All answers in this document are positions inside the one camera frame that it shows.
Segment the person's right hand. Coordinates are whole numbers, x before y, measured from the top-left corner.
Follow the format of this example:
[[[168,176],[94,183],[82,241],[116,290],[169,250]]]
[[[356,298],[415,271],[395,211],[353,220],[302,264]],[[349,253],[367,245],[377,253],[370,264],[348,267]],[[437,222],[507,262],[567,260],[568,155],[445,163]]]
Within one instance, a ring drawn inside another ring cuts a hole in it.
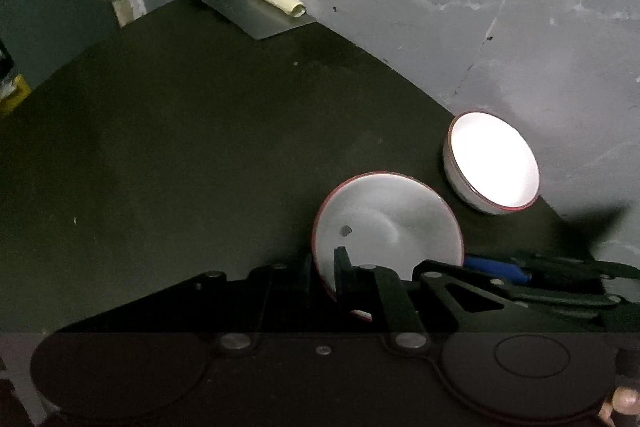
[[[617,418],[630,418],[634,421],[634,425],[638,426],[640,413],[640,397],[636,389],[628,387],[618,387],[612,394],[611,398],[606,399],[599,411],[599,418],[610,427],[618,425],[618,421],[613,417],[617,414]]]

